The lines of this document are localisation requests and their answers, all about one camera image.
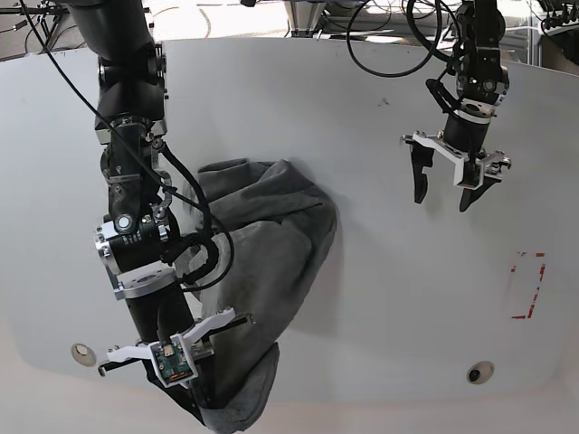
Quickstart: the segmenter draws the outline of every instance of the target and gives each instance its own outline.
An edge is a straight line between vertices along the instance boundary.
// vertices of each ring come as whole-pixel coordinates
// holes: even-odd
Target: metal bracket
[[[102,364],[99,368],[99,372],[103,375],[105,371],[110,370],[107,369],[108,365],[112,365],[112,369],[115,369],[116,367],[133,363],[135,360],[150,360],[153,364],[157,378],[165,387],[171,387],[177,384],[188,387],[187,383],[199,376],[199,372],[195,368],[195,360],[199,359],[199,348],[201,347],[198,343],[212,332],[226,328],[231,322],[234,322],[234,320],[235,311],[232,308],[228,308],[223,312],[207,317],[183,334],[178,333],[171,336],[171,344],[166,345],[166,347],[170,346],[169,351],[171,352],[178,351],[177,355],[185,358],[184,360],[180,359],[180,362],[188,368],[186,376],[181,376],[174,382],[168,382],[163,376],[161,370],[164,369],[164,367],[159,366],[156,356],[156,354],[159,354],[160,352],[165,352],[165,354],[170,355],[173,355],[174,353],[167,353],[166,347],[162,348],[159,342],[154,342],[147,346],[124,346],[122,348],[111,350],[107,353],[109,363]]]
[[[469,160],[469,154],[447,144],[443,133],[436,136],[426,136],[415,132],[412,136],[402,136],[401,144],[411,147],[411,159],[414,176],[414,201],[422,203],[428,190],[428,178],[422,172],[424,167],[432,167],[434,151],[438,152],[454,164],[453,184],[464,189],[460,202],[460,211],[466,211],[492,185],[502,181],[502,167],[510,169],[510,158],[503,151],[487,154],[484,149],[474,162]]]

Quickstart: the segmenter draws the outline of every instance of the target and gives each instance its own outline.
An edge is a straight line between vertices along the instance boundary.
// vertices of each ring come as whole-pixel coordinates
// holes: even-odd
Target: white surface
[[[579,426],[575,339],[560,375],[541,390],[405,405],[271,403],[251,434],[568,434]],[[154,386],[105,384],[24,363],[0,320],[0,420],[10,434],[209,433]]]
[[[423,55],[356,48],[381,71]],[[460,190],[442,158],[423,206],[413,203],[408,148],[398,146],[401,134],[443,127],[424,86],[440,63],[381,80],[358,70],[341,42],[214,40],[166,49],[167,141],[186,164],[285,157],[340,210],[327,263],[281,338],[273,400],[458,399],[552,378],[577,307],[575,77],[509,65],[511,91],[486,146],[505,150],[514,166],[460,214]],[[58,59],[95,100],[91,54]],[[5,180],[19,185],[18,193],[0,187],[12,204],[0,216],[10,324],[26,362],[94,378],[71,359],[70,345],[104,351],[131,344],[136,333],[92,245],[107,209],[93,119],[44,58],[2,65],[0,79],[0,116],[10,125]],[[71,213],[75,219],[62,218]],[[535,313],[525,320],[504,308],[518,251],[547,255]],[[466,372],[483,360],[495,364],[493,378],[468,384]],[[144,382],[133,366],[113,375],[106,381]]]

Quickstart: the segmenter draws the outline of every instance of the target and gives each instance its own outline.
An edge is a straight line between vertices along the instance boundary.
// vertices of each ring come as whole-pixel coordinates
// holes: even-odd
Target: silver joint
[[[117,218],[117,228],[120,231],[128,231],[133,223],[133,219],[128,214],[123,214]]]
[[[159,224],[157,225],[157,228],[159,230],[159,239],[161,240],[161,242],[167,242],[169,241],[169,232],[165,226],[165,224]]]
[[[148,296],[177,281],[174,269],[158,269],[148,271],[145,276],[125,281],[119,296],[122,298],[139,298]]]
[[[117,264],[112,248],[110,247],[109,241],[118,236],[119,234],[115,229],[114,223],[106,222],[97,229],[94,240],[95,247],[97,248],[97,252],[99,253],[103,265],[116,275],[120,274],[120,268]]]

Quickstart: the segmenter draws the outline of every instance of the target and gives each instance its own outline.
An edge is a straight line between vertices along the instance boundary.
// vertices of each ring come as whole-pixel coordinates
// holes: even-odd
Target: black cable
[[[551,36],[549,33],[546,32],[545,24],[546,24],[546,19],[544,19],[543,21],[541,21],[541,30],[543,31],[543,34],[544,34],[544,35],[549,39],[549,41],[551,41],[555,46],[559,47],[560,50],[564,51],[564,50],[565,50],[565,47],[564,47],[563,45],[561,45],[557,39],[555,39],[553,36]]]
[[[428,53],[426,54],[424,59],[422,59],[422,61],[420,63],[418,63],[416,66],[414,66],[413,68],[411,68],[408,71],[396,72],[396,73],[378,72],[378,71],[371,70],[370,68],[367,68],[362,63],[360,63],[360,61],[354,55],[354,51],[352,50],[352,42],[350,40],[351,39],[350,33],[352,30],[352,24],[354,24],[354,21],[356,20],[356,17],[360,13],[360,11],[370,1],[371,0],[365,0],[363,3],[360,4],[360,6],[354,11],[352,18],[350,19],[350,22],[347,25],[346,45],[347,45],[347,50],[350,53],[350,57],[352,58],[352,61],[354,61],[354,63],[362,70],[364,70],[372,75],[375,75],[377,77],[383,77],[383,78],[387,78],[387,79],[395,79],[398,77],[405,77],[405,76],[413,74],[413,73],[417,72],[419,69],[423,68],[424,65],[426,65],[426,63],[428,63],[428,61],[432,58],[432,56],[437,52],[436,46],[438,45],[438,42],[441,39],[441,34],[442,34],[442,11],[440,8],[441,0],[435,0],[435,5],[436,5],[436,36],[434,37],[434,43],[431,44],[430,50],[428,51]],[[410,11],[409,11],[407,16],[412,15],[413,3],[414,3],[414,0],[409,0],[408,4],[410,6]]]
[[[54,47],[56,46],[56,43],[61,39],[61,37],[62,37],[63,34],[67,33],[69,30],[75,29],[75,28],[77,28],[77,27],[78,27],[78,25],[75,24],[75,25],[72,25],[72,26],[70,26],[70,27],[67,27],[67,28],[64,29],[62,32],[58,33],[58,34],[56,35],[56,39],[54,39],[54,42],[52,43],[52,48],[54,49]]]
[[[131,155],[131,157],[138,163],[138,165],[141,166],[141,168],[143,169],[143,171],[149,175],[151,177],[151,179],[153,179],[153,181],[161,188],[161,190],[165,193],[169,192],[171,193],[174,197],[176,197],[177,199],[193,206],[195,209],[204,212],[204,208],[198,204],[195,203],[194,201],[190,200],[189,198],[183,196],[182,194],[177,192],[176,187],[169,187],[167,185],[164,185],[163,182],[161,181],[160,175],[157,174],[155,171],[153,171],[152,168],[148,167],[145,162],[143,160],[141,160],[141,158],[137,155],[137,153],[133,150],[133,148],[131,147],[131,145],[127,142],[127,140],[125,140],[125,138],[110,124],[110,122],[108,122],[100,113],[98,110],[96,110],[88,101],[86,98],[84,98],[84,96],[81,94],[81,92],[76,88],[76,86],[74,86],[74,84],[72,83],[72,81],[68,78],[68,76],[66,75],[66,73],[64,73],[64,71],[62,70],[61,66],[58,64],[58,62],[54,59],[54,57],[52,56],[52,54],[50,53],[50,51],[48,50],[48,47],[46,46],[46,43],[43,41],[43,38],[41,37],[41,35],[38,33],[38,31],[36,30],[36,27],[33,25],[33,20],[30,16],[30,14],[28,13],[28,9],[26,7],[26,4],[24,3],[24,0],[19,0],[20,1],[20,5],[23,8],[24,14],[26,15],[26,20],[28,21],[28,24],[30,24],[30,26],[32,27],[32,31],[34,32],[36,38],[38,39],[38,42],[40,43],[40,45],[43,47],[44,51],[46,52],[46,55],[48,56],[49,60],[51,61],[52,65],[54,65],[54,68],[56,68],[56,70],[61,74],[62,78],[64,79],[64,81],[66,81],[66,83],[69,85],[69,87],[71,88],[71,90],[76,94],[76,96],[84,103],[85,106],[87,106],[87,108],[94,114],[94,116],[97,117],[98,120],[100,120],[109,130],[110,133],[115,136],[121,145],[123,145],[125,147],[125,150]],[[221,223],[221,221],[215,217],[214,215],[211,214],[212,219],[215,221],[217,228],[222,231],[225,234],[225,237],[227,238],[227,241],[229,243],[229,247],[230,247],[230,261],[227,265],[227,267],[225,268],[225,271],[222,273],[222,275],[218,278],[216,278],[213,282],[207,284],[207,285],[203,285],[202,287],[196,288],[195,290],[201,290],[201,289],[207,289],[210,288],[211,286],[216,285],[217,283],[219,283],[221,280],[224,279],[225,275],[227,274],[227,272],[229,272],[229,270],[231,269],[231,267],[233,266],[233,257],[234,257],[234,245],[233,245],[233,239],[231,234],[226,230],[226,228],[224,227],[224,225]]]
[[[388,14],[392,14],[392,3],[388,2],[388,9],[384,9],[383,6],[379,5],[376,0],[372,0],[372,3],[374,3],[374,6],[377,7],[378,9],[380,9],[381,11],[387,12]]]
[[[168,161],[171,166],[177,169],[177,172],[179,172],[193,188],[204,217],[202,234],[208,235],[211,231],[210,209],[209,202],[207,202],[207,198],[205,197],[201,185],[199,185],[195,177],[191,174],[191,172],[189,172],[189,169],[187,169],[185,165],[181,163],[179,159],[171,152],[171,149],[169,149],[167,144],[164,144],[161,148],[161,154],[165,157],[166,161]]]
[[[28,32],[28,34],[24,38],[24,53],[26,53],[26,54],[28,54],[28,38],[30,38],[31,34],[33,34],[32,29],[30,30],[30,32]]]
[[[543,20],[541,20],[541,18],[539,18],[539,15],[537,15],[537,14],[535,13],[535,10],[533,10],[533,6],[532,6],[532,4],[531,4],[531,1],[532,1],[532,0],[530,0],[530,1],[529,1],[529,0],[526,0],[526,2],[527,2],[527,4],[528,4],[528,9],[529,9],[529,11],[531,11],[531,14],[533,14],[538,21],[543,21]]]
[[[412,31],[414,37],[418,40],[418,42],[421,43],[424,48],[426,48],[427,50],[430,50],[431,47],[433,46],[432,42],[430,42],[428,39],[426,39],[426,37],[422,34],[422,32],[420,31],[420,29],[418,28],[418,26],[416,25],[416,22],[414,20],[414,16],[413,16],[414,3],[415,3],[415,0],[408,0],[408,11],[406,13],[406,22],[408,23],[408,27],[410,27],[410,30]],[[451,11],[451,9],[443,3],[442,0],[439,0],[438,3],[440,5],[443,5],[442,7],[444,7],[446,9],[446,11],[449,13],[449,15],[451,16],[452,21],[454,22],[455,28],[457,29],[457,32],[459,33],[459,39],[460,39],[460,27],[459,27],[458,21],[456,21],[456,16]],[[444,54],[443,52],[440,52],[438,50],[435,50],[434,56],[437,59],[439,59],[441,61],[445,61],[445,62],[449,62],[451,60],[451,56]]]
[[[426,14],[424,14],[424,15],[422,15],[422,16],[415,16],[415,17],[414,17],[414,20],[416,20],[416,21],[423,20],[423,19],[425,19],[425,18],[428,18],[428,17],[432,16],[432,14],[434,14],[434,12],[436,12],[436,10],[434,9],[434,7],[433,7],[432,5],[429,5],[429,4],[427,4],[427,3],[425,3],[425,2],[422,2],[422,1],[419,1],[418,3],[422,3],[423,5],[430,6],[430,7],[432,7],[432,10],[431,10],[430,12],[427,12]],[[404,0],[401,0],[401,2],[400,2],[400,9],[402,10],[402,13],[403,13],[404,15],[407,14],[406,9],[404,8]]]

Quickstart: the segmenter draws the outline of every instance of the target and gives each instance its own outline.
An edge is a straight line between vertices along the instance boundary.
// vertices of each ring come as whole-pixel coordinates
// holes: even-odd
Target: screw
[[[121,215],[117,220],[117,226],[120,229],[126,229],[130,226],[130,217],[128,215]]]
[[[491,92],[495,89],[495,82],[493,80],[486,80],[484,83],[482,83],[482,86],[486,91]]]
[[[165,145],[165,142],[163,141],[162,138],[156,138],[155,140],[153,140],[152,147],[153,147],[153,149],[155,149],[155,150],[159,150],[159,149],[161,149],[164,145]]]
[[[164,207],[160,206],[156,211],[155,211],[155,218],[157,220],[163,220],[165,218],[166,215],[166,210]]]

